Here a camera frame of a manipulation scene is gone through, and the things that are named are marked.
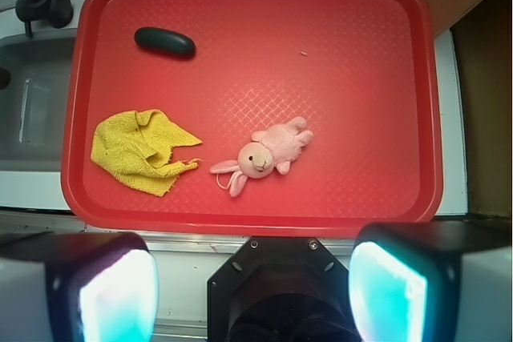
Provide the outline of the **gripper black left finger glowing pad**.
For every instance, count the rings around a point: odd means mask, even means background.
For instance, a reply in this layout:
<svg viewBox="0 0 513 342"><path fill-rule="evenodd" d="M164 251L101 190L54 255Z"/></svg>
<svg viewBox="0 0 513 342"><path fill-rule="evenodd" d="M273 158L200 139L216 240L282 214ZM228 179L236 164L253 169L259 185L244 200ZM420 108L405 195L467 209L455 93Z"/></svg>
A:
<svg viewBox="0 0 513 342"><path fill-rule="evenodd" d="M135 233L1 236L3 341L149 341L158 294Z"/></svg>

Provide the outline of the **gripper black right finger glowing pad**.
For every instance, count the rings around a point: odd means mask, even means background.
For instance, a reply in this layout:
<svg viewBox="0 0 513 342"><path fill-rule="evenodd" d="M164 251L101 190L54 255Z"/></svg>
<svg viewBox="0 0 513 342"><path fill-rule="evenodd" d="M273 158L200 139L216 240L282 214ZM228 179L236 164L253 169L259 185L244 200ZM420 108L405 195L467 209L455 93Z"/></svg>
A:
<svg viewBox="0 0 513 342"><path fill-rule="evenodd" d="M508 220L372 223L349 262L349 301L364 341L510 341Z"/></svg>

